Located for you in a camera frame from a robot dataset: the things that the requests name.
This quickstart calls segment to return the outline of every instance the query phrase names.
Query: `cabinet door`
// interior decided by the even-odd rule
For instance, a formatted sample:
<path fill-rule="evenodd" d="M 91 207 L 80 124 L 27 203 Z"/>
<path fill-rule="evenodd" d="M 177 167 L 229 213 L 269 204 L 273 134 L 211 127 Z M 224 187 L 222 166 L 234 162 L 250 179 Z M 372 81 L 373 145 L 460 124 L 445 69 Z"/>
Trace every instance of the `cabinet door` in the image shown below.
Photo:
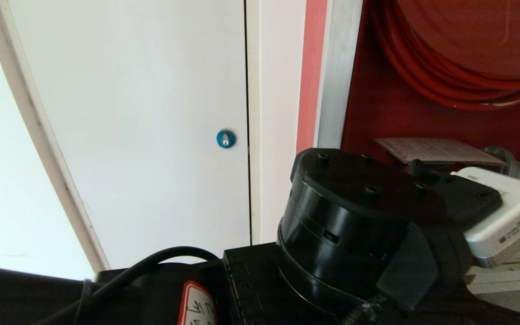
<path fill-rule="evenodd" d="M 243 0 L 9 9 L 110 267 L 170 246 L 250 244 Z M 235 146 L 218 145 L 222 129 Z"/>

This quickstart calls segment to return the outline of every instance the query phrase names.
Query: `white label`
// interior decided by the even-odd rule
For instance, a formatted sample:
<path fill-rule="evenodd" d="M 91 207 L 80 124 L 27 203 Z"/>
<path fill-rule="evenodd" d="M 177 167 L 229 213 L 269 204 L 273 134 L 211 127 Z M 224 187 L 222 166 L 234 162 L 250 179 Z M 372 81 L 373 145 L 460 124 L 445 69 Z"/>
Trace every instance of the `white label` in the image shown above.
<path fill-rule="evenodd" d="M 178 325 L 216 325 L 214 298 L 206 288 L 194 281 L 184 284 Z"/>
<path fill-rule="evenodd" d="M 511 229 L 507 234 L 499 238 L 499 243 L 504 243 L 511 239 L 511 237 L 516 236 L 520 232 L 520 221 L 516 223 L 513 229 Z"/>

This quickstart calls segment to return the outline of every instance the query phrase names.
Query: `white device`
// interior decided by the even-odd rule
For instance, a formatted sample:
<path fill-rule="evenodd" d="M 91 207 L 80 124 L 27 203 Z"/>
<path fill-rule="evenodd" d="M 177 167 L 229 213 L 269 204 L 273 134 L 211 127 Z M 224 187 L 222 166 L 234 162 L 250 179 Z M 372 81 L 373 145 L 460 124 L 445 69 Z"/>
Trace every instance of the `white device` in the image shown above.
<path fill-rule="evenodd" d="M 495 267 L 520 251 L 520 180 L 478 167 L 453 173 L 492 187 L 503 205 L 464 232 L 473 256 L 481 267 Z"/>

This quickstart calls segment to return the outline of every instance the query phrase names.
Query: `screw hole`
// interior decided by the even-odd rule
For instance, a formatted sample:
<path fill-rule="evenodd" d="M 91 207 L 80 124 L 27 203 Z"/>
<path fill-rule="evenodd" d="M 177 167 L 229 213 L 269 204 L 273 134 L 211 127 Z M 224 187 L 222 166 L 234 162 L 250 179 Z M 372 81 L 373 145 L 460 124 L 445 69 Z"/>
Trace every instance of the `screw hole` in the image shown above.
<path fill-rule="evenodd" d="M 331 233 L 328 230 L 324 230 L 324 234 L 322 234 L 322 235 L 324 236 L 324 238 L 328 239 L 329 241 L 331 241 L 333 243 L 338 243 L 340 241 L 340 237 Z"/>
<path fill-rule="evenodd" d="M 250 288 L 252 288 L 252 286 L 248 282 L 240 282 L 239 287 L 243 288 L 243 289 L 250 289 Z"/>
<path fill-rule="evenodd" d="M 489 195 L 491 195 L 491 194 L 489 194 L 489 192 L 485 192 L 485 191 L 483 191 L 483 192 L 479 192 L 479 193 L 477 194 L 477 198 L 478 198 L 479 200 L 485 200 L 485 199 L 487 199 L 487 198 L 489 197 Z"/>

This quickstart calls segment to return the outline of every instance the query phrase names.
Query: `blue lock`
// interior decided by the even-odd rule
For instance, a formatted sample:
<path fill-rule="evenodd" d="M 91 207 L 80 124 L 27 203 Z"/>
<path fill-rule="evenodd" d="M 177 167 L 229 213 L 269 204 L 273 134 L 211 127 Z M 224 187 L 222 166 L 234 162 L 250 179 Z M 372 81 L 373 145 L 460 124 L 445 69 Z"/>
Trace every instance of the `blue lock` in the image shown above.
<path fill-rule="evenodd" d="M 216 141 L 218 142 L 218 146 L 222 148 L 232 148 L 234 144 L 236 144 L 236 135 L 230 130 L 222 130 L 218 132 Z"/>

